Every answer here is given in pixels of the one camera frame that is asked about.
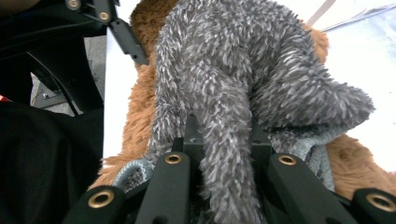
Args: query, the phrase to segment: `black metal bar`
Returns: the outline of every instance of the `black metal bar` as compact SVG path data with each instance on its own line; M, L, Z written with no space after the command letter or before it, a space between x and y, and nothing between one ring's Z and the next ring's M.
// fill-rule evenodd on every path
M262 177L264 167L268 167L271 156L275 153L268 136L264 133L257 120L251 120L250 132L251 155L256 181Z
M148 186L149 180L125 193L126 200L118 214L119 220L117 223L133 224L136 222Z
M149 64L145 51L143 51L128 23L121 19L116 19L110 23L109 27L125 54L130 54L136 63Z
M136 224L190 223L190 158L181 152L162 155L156 164Z
M269 224L290 224L288 214L282 209L273 205L266 197L262 197L263 212Z
M204 158L204 139L198 132L198 122L194 115L187 116L186 131L184 132L183 152L191 159L191 179L195 178L201 160Z
M299 158L273 155L268 177L293 223L357 223Z
M172 145L173 152L183 152L184 138L175 138L174 144Z

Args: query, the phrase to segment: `black clamp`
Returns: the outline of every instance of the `black clamp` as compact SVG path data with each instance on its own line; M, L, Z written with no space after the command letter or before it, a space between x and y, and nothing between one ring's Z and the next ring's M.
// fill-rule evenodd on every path
M127 22L117 16L115 5L119 6L119 1L92 0L89 2L84 0L65 0L65 2L69 9L108 26L122 51L125 54L130 54L136 63L149 64L146 53L134 32Z
M153 177L123 194L114 187L86 192L64 224L190 223L190 201L202 184L198 164L203 138L189 116L184 138L162 155ZM260 126L252 121L251 158L255 182L268 223L396 223L396 197L379 189L359 189L352 201L330 192L299 158L275 153ZM104 206L91 206L105 203Z

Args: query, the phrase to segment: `metal bracket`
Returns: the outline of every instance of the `metal bracket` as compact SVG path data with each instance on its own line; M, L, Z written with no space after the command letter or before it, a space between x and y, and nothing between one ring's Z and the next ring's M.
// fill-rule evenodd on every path
M59 105L66 102L64 94L61 91L51 91L40 82L37 95L34 101L34 107L46 108L52 105Z
M139 64L149 64L146 53L141 47L137 37L129 24L118 18L115 5L116 0L92 0L92 3L81 0L65 0L70 10L101 22L110 28L124 54L130 54L132 59Z

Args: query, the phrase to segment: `screw hole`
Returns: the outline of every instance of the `screw hole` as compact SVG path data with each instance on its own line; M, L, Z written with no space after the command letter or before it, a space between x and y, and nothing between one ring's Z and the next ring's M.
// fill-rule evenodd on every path
M88 200L91 208L101 208L110 204L114 200L114 192L108 189L97 192Z
M103 202L105 202L106 200L108 200L108 195L105 195L105 194L99 195L99 196L97 196L97 197L95 198L95 202L96 202L96 203L103 203Z
M169 164L177 164L180 163L182 161L182 158L177 155L177 154L173 154L173 155L169 155L165 158L165 161Z
M366 200L372 206L379 208L383 211L396 212L396 203L384 195L377 193L369 193L366 196Z
M295 165L297 163L297 160L291 156L280 156L278 159L285 165Z

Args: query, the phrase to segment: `fuzzy gray fabric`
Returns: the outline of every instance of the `fuzzy gray fabric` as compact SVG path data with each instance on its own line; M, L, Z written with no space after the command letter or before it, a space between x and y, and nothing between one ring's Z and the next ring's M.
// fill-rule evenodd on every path
M249 157L252 116L277 152L305 160L331 189L324 145L374 110L363 91L330 78L296 16L270 1L180 0L160 32L156 66L145 158L155 164L196 116L208 201L199 223L265 222Z
M154 167L146 160L130 161L116 176L113 186L125 192L151 179Z

